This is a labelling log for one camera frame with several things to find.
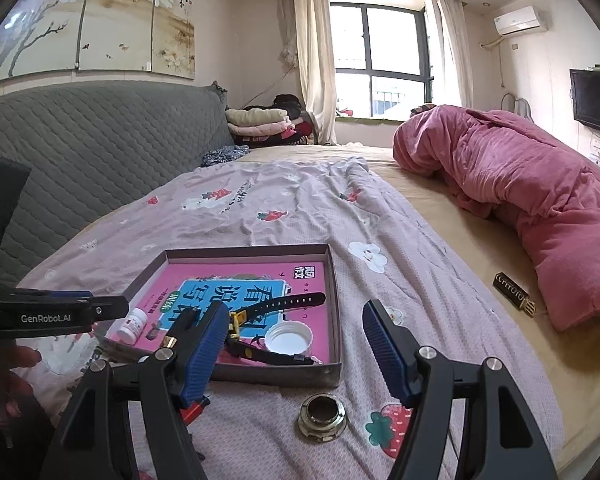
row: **person's hand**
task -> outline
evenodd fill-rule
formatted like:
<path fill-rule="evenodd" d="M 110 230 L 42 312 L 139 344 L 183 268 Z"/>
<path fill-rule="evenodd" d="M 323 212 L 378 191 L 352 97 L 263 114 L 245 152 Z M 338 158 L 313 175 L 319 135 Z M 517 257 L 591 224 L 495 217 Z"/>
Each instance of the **person's hand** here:
<path fill-rule="evenodd" d="M 33 395 L 33 388 L 10 368 L 31 368 L 42 361 L 42 356 L 33 348 L 14 344 L 5 346 L 0 353 L 0 361 L 3 363 L 0 370 L 0 392 L 7 397 L 6 411 L 10 416 L 20 416 L 15 397 Z"/>

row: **metal screw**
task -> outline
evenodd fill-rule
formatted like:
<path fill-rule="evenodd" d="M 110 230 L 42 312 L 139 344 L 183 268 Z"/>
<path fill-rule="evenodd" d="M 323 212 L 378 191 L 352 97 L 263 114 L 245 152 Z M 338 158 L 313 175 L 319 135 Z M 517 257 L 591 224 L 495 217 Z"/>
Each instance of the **metal screw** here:
<path fill-rule="evenodd" d="M 487 366 L 494 372 L 497 372 L 498 370 L 502 370 L 502 361 L 497 357 L 489 357 L 487 359 Z"/>
<path fill-rule="evenodd" d="M 167 361 L 173 356 L 173 350 L 171 348 L 158 348 L 154 355 L 158 361 Z"/>
<path fill-rule="evenodd" d="M 92 372 L 101 372 L 106 368 L 107 362 L 104 359 L 98 359 L 89 365 L 89 370 Z"/>
<path fill-rule="evenodd" d="M 433 359 L 438 355 L 438 352 L 436 352 L 436 349 L 433 348 L 433 346 L 422 346 L 420 347 L 420 350 L 418 350 L 418 353 L 425 359 Z"/>

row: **floral wall art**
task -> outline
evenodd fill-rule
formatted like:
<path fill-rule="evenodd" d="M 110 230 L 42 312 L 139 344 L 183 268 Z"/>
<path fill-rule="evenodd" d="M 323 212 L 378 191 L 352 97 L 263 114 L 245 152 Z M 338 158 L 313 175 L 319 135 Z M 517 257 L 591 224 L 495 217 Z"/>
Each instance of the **floral wall art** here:
<path fill-rule="evenodd" d="M 19 0 L 0 25 L 0 80 L 53 70 L 195 75 L 194 0 Z"/>
<path fill-rule="evenodd" d="M 84 0 L 19 0 L 0 24 L 0 79 L 73 68 Z"/>
<path fill-rule="evenodd" d="M 193 78 L 196 72 L 193 0 L 166 0 L 154 12 L 153 70 Z"/>
<path fill-rule="evenodd" d="M 153 0 L 87 0 L 80 36 L 81 70 L 147 70 Z"/>

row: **television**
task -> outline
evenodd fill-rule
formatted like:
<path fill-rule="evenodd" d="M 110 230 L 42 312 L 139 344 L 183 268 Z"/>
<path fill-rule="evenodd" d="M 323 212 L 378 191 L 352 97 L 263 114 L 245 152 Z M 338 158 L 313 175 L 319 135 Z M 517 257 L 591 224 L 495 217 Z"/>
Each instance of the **television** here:
<path fill-rule="evenodd" d="M 573 118 L 600 130 L 600 72 L 571 70 Z"/>

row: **air conditioner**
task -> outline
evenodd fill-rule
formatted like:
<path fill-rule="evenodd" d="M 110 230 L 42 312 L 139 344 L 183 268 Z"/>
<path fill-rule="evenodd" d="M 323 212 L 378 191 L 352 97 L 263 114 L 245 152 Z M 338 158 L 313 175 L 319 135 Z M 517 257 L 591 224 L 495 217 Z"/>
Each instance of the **air conditioner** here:
<path fill-rule="evenodd" d="M 498 16 L 495 23 L 498 33 L 504 38 L 547 30 L 541 11 L 533 6 Z"/>

